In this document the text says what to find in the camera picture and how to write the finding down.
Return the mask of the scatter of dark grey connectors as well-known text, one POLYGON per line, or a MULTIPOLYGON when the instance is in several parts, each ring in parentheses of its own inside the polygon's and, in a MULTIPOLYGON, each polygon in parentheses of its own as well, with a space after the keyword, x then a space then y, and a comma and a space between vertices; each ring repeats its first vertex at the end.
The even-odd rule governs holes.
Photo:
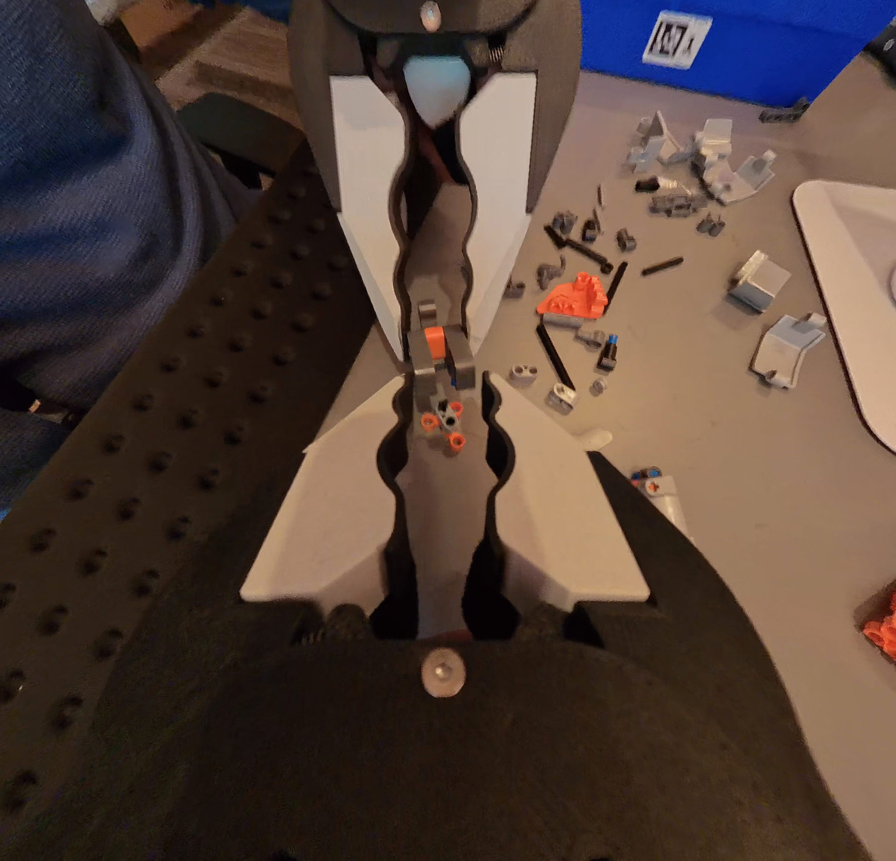
MULTIPOLYGON (((703 195, 698 196, 695 191, 682 184, 667 179, 666 177, 650 177, 636 181, 634 190, 639 194, 651 195, 648 211, 654 216, 672 218, 688 218, 705 211, 704 216, 697 224, 696 230, 711 237, 717 237, 724 231, 726 221, 721 215, 714 215, 709 211, 708 200, 703 195)), ((594 244, 603 234, 598 208, 592 208, 590 217, 587 217, 581 226, 578 239, 574 235, 574 228, 578 217, 570 210, 558 211, 551 222, 545 225, 547 236, 557 250, 574 250, 589 261, 597 264, 604 275, 613 275, 614 266, 605 255, 594 250, 594 244)), ((621 252, 636 250, 636 239, 625 228, 616 232, 616 245, 621 252)), ((551 282, 559 278, 566 270, 565 259, 561 259, 557 265, 541 264, 536 271, 536 282, 539 290, 545 291, 551 282)), ((504 289, 505 299, 521 299, 526 290, 526 284, 509 278, 504 289)))

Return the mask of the grey white orange brick arm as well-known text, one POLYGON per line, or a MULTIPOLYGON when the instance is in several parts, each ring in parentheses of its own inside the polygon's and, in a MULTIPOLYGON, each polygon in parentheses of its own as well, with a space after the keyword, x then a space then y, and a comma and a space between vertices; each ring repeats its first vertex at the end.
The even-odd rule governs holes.
POLYGON ((671 475, 664 474, 657 466, 646 466, 633 472, 630 481, 678 531, 689 540, 692 539, 678 495, 678 486, 671 475))

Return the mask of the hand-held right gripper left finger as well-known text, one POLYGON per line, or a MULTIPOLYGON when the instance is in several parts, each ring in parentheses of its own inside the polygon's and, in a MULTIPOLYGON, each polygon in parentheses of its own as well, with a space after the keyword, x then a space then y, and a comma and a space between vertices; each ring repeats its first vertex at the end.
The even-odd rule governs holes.
POLYGON ((377 452, 398 424, 394 377, 306 447, 296 477, 240 588, 247 603, 378 606, 397 501, 377 452))

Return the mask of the white book stand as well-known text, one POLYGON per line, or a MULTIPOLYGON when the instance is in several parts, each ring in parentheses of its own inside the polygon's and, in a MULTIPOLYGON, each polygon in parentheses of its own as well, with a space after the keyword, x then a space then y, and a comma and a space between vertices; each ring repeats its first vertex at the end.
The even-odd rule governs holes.
POLYGON ((895 189, 811 180, 791 201, 858 414, 895 452, 895 189))

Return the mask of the orange pin connector cluster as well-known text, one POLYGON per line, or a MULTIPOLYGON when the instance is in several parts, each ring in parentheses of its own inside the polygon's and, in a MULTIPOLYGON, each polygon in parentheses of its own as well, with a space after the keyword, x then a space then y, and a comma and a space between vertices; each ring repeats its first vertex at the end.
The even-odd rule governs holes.
POLYGON ((449 450, 460 453, 466 443, 462 432, 463 403, 450 399, 438 384, 429 397, 429 409, 420 416, 420 426, 427 435, 439 432, 445 438, 449 450))

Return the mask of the long black axle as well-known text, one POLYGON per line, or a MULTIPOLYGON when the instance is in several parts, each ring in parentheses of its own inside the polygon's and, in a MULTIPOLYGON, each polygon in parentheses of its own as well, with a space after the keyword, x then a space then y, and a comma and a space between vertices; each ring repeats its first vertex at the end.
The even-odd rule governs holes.
POLYGON ((559 352, 557 351, 554 342, 550 337, 549 332, 547 331, 546 325, 543 322, 540 322, 535 331, 544 349, 546 357, 551 363, 558 381, 570 391, 575 392, 575 384, 570 374, 568 373, 566 365, 563 363, 563 360, 561 359, 559 352))

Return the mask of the grey orange brick claw assembly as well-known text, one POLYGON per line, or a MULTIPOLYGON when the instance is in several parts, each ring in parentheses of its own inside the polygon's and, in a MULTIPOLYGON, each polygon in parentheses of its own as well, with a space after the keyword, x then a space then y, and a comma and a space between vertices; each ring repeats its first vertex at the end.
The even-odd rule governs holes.
POLYGON ((409 362, 413 371, 413 391, 417 400, 428 400, 439 387, 437 373, 444 369, 458 391, 476 387, 476 363, 469 340, 461 326, 438 324, 434 300, 418 304, 419 327, 407 335, 409 362))

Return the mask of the blue plastic bin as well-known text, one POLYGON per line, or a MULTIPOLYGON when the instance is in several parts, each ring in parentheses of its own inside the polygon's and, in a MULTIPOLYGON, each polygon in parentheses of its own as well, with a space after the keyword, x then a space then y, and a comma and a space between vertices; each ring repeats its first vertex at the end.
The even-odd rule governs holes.
POLYGON ((580 0, 586 71, 766 106, 812 102, 895 0, 580 0))

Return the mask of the pile of light grey panels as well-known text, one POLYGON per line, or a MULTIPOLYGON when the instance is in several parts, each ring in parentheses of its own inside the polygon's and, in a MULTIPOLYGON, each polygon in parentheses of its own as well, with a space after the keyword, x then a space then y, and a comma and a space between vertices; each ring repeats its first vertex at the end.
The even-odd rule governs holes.
POLYGON ((625 159, 633 173, 647 172, 653 165, 668 167, 690 165, 709 197, 721 205, 732 205, 751 198, 775 177, 777 156, 772 150, 761 156, 749 156, 738 167, 731 166, 731 119, 705 121, 685 143, 679 143, 659 110, 643 118, 636 128, 637 142, 625 159))

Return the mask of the black perforated pad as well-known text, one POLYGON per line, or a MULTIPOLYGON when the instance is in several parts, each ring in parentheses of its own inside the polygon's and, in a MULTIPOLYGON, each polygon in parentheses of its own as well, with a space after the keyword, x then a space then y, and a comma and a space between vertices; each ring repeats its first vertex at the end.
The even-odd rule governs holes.
POLYGON ((303 138, 2 522, 2 837, 63 784, 151 602, 297 472, 374 323, 303 138))

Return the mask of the light grey box panel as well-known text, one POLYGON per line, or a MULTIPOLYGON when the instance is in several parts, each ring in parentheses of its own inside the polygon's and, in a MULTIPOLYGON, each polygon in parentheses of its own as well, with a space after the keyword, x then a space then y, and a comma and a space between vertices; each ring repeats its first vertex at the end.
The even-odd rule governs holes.
POLYGON ((754 313, 765 313, 790 278, 789 270, 756 250, 729 278, 727 296, 754 313))

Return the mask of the light grey curved panel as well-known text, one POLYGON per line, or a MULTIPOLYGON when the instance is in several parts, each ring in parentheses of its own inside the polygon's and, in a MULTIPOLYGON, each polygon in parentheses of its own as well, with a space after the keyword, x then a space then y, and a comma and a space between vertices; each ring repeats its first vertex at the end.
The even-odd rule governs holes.
POLYGON ((750 362, 750 370, 766 384, 793 389, 807 353, 824 340, 827 318, 808 313, 781 316, 763 334, 750 362))

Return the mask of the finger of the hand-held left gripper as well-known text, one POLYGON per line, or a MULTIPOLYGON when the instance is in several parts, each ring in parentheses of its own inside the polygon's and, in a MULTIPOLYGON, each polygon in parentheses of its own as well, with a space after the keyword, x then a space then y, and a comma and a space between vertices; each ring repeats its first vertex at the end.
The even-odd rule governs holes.
POLYGON ((410 239, 401 214, 409 166, 406 113, 366 76, 332 76, 338 218, 395 357, 407 359, 410 239))
POLYGON ((462 109, 457 149, 472 212, 463 243, 462 318, 470 350, 487 338, 532 219, 528 202, 537 78, 498 73, 462 109))

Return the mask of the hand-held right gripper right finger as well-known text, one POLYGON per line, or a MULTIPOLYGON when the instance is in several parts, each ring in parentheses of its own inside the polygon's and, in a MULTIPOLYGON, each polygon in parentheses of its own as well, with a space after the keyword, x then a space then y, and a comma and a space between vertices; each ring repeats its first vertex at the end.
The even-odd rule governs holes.
POLYGON ((500 375, 484 374, 508 462, 495 495, 501 590, 517 608, 644 602, 648 585, 582 445, 500 375))

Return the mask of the orange wedge brick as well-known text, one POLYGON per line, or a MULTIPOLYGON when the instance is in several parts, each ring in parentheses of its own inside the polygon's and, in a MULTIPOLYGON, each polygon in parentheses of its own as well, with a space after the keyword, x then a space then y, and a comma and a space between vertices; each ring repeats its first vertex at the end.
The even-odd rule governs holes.
POLYGON ((879 589, 859 615, 861 632, 880 654, 895 663, 895 580, 879 589))

